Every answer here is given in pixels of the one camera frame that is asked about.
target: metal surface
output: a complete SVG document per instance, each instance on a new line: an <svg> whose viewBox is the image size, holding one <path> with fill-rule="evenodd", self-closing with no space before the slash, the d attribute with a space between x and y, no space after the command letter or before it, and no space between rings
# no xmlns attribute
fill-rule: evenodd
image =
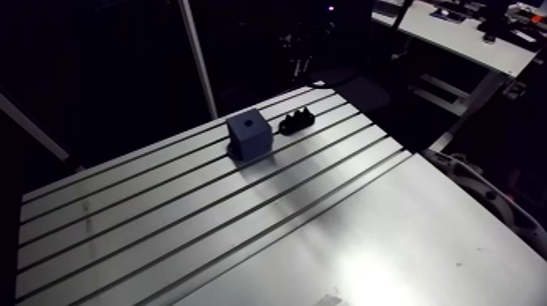
<svg viewBox="0 0 547 306"><path fill-rule="evenodd" d="M545 284L532 249L415 155L175 305L539 306Z"/></svg>
<svg viewBox="0 0 547 306"><path fill-rule="evenodd" d="M26 195L17 305L545 303L545 262L332 90L255 107L304 105L248 164L220 119Z"/></svg>
<svg viewBox="0 0 547 306"><path fill-rule="evenodd" d="M250 164L216 120L26 195L18 305L180 299L409 156L332 90L255 107L276 131L304 105L315 124Z"/></svg>

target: desk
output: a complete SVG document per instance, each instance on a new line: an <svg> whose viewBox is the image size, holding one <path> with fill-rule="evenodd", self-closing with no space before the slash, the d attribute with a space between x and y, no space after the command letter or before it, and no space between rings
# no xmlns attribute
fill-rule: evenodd
<svg viewBox="0 0 547 306"><path fill-rule="evenodd" d="M256 108L275 131L304 106L316 114L315 124L290 137L276 133L273 151L250 164L226 155L220 118L25 195L17 305L171 304L284 237L292 241L289 249L281 246L287 255L265 260L261 269L297 272L310 286L332 291L335 282L344 292L381 292L352 282L354 267L380 289L415 282L397 290L433 304L445 301L439 296L515 304L516 292L529 304L545 304L546 263L335 92L300 88ZM302 236L300 228L322 237ZM368 251L347 252L353 247ZM299 260L301 252L309 258ZM306 262L316 263L308 260L340 263L349 278L327 280L328 269L316 278ZM271 275L289 290L283 274ZM215 297L226 303L208 305L237 304L226 291L252 295L245 286L266 285L266 278L224 281ZM261 303L240 304L279 305L281 297L299 304L308 288L294 289L261 287ZM319 299L330 291L310 293ZM472 298L460 296L468 291Z"/></svg>
<svg viewBox="0 0 547 306"><path fill-rule="evenodd" d="M461 24L455 24L431 17L433 11L433 5L414 1L401 21L399 30L489 69L487 76L469 94L441 80L424 76L432 84L459 96L460 99L455 103L446 102L424 90L411 88L415 94L461 117L451 130L432 146L432 149L439 151L448 144L453 134L470 115L479 110L509 78L517 77L524 70L536 53L499 38L496 39L496 43L487 44L482 39L484 33L476 29L479 25L478 20L467 19ZM373 13L373 20L386 26L391 26L395 22L395 18L377 13Z"/></svg>

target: white pole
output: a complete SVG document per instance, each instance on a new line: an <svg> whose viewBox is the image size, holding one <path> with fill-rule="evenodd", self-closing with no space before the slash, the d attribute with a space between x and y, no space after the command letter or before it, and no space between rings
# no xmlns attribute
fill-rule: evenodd
<svg viewBox="0 0 547 306"><path fill-rule="evenodd" d="M199 79L203 87L203 93L205 94L205 101L212 119L218 118L217 106L215 105L215 99L212 96L211 83L209 83L209 76L207 74L207 68L205 67L205 60L201 52L201 46L199 44L198 32L195 29L194 17L192 16L192 10L190 9L190 0L178 0L179 7L181 8L182 18L184 19L184 25L186 26L186 33L190 40L190 46L194 52L195 64L198 68Z"/></svg>

